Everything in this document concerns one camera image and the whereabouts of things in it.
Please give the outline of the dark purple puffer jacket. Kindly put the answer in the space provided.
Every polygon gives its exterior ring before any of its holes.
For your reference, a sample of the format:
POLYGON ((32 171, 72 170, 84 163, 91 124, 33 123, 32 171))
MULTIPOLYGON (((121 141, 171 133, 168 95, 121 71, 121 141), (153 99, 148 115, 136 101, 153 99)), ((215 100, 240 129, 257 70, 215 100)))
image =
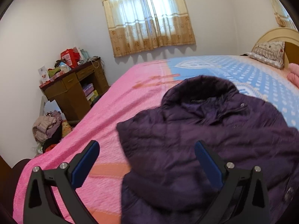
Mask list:
POLYGON ((159 107, 117 124, 131 167, 123 178, 121 223, 195 223, 217 191, 195 155, 204 143, 225 162, 259 166, 270 223, 298 223, 298 130, 271 104, 213 76, 184 80, 159 107))

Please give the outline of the pile of beige clothes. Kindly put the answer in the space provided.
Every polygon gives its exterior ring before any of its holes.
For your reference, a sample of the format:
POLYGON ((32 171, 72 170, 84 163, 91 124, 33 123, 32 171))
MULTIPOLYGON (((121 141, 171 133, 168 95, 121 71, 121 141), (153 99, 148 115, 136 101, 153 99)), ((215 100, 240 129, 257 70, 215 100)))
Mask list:
POLYGON ((47 115, 40 116, 33 124, 33 137, 38 142, 45 142, 52 138, 62 124, 62 116, 59 111, 54 110, 47 115))

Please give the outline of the brown wooden desk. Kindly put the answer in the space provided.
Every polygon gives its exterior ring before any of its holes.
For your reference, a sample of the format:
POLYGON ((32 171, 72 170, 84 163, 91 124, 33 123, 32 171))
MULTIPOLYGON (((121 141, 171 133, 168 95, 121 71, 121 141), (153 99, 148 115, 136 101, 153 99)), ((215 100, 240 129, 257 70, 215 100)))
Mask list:
POLYGON ((70 124, 78 124, 93 105, 108 91, 109 85, 100 57, 92 58, 40 86, 49 101, 55 100, 70 124), (90 103, 83 87, 92 84, 98 96, 90 103))

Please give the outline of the white greeting card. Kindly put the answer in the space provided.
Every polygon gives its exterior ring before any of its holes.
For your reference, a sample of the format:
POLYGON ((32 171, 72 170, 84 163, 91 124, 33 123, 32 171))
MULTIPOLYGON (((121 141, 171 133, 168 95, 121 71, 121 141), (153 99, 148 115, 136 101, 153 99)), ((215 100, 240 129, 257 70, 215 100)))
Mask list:
POLYGON ((45 68, 45 66, 38 69, 39 75, 41 77, 41 82, 46 83, 50 80, 48 70, 45 68))

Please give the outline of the folded pink quilt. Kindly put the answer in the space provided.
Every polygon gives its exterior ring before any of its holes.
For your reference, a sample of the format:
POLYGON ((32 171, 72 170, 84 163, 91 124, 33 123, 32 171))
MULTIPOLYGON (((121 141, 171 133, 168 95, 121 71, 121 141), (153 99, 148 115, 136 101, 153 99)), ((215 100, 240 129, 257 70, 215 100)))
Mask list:
POLYGON ((289 74, 287 79, 299 88, 299 65, 295 63, 290 63, 288 66, 289 74))

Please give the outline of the grey patterned pillow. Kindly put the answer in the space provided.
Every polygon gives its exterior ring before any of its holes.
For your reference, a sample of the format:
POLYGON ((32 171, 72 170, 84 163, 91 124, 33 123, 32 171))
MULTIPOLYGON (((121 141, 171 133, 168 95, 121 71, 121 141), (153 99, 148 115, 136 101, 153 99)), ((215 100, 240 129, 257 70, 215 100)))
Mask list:
POLYGON ((252 51, 246 53, 246 55, 266 65, 270 65, 277 69, 283 69, 284 50, 284 41, 271 41, 265 43, 257 43, 252 51))

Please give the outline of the pink and blue bed blanket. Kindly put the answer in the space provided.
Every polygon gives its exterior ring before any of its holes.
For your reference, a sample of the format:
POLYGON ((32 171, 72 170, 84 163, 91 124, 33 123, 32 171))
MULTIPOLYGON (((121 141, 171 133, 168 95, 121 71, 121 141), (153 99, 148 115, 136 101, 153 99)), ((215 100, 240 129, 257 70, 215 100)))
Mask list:
POLYGON ((163 95, 184 79, 212 75, 232 81, 243 94, 272 103, 289 126, 298 127, 298 88, 287 80, 287 74, 246 56, 180 57, 133 66, 55 148, 26 164, 15 192, 14 220, 23 221, 26 189, 34 167, 57 168, 96 140, 99 157, 77 194, 99 223, 119 223, 121 183, 129 166, 115 129, 118 122, 159 106, 163 95))

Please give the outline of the red gift bag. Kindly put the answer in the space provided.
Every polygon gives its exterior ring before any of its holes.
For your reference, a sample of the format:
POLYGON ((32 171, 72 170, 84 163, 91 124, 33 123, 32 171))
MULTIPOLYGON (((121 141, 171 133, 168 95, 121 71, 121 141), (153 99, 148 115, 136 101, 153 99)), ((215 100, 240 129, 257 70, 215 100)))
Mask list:
POLYGON ((78 66, 80 60, 79 52, 74 49, 67 49, 60 54, 62 60, 72 69, 78 66))

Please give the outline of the cream wooden headboard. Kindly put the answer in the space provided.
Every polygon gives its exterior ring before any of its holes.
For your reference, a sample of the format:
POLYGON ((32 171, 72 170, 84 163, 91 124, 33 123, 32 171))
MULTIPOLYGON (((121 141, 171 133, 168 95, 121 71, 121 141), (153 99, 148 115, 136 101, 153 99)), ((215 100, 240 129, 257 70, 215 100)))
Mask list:
POLYGON ((271 29, 265 33, 255 44, 266 43, 273 41, 284 41, 284 62, 285 68, 288 68, 290 63, 298 64, 299 60, 299 33, 291 28, 279 27, 271 29))

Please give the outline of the beige patterned window curtain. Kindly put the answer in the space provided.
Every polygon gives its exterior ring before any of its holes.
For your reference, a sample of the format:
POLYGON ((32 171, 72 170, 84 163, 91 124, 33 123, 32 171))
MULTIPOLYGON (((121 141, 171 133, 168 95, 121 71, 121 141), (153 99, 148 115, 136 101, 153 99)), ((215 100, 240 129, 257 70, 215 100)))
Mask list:
POLYGON ((196 43, 185 0, 102 0, 114 57, 196 43))

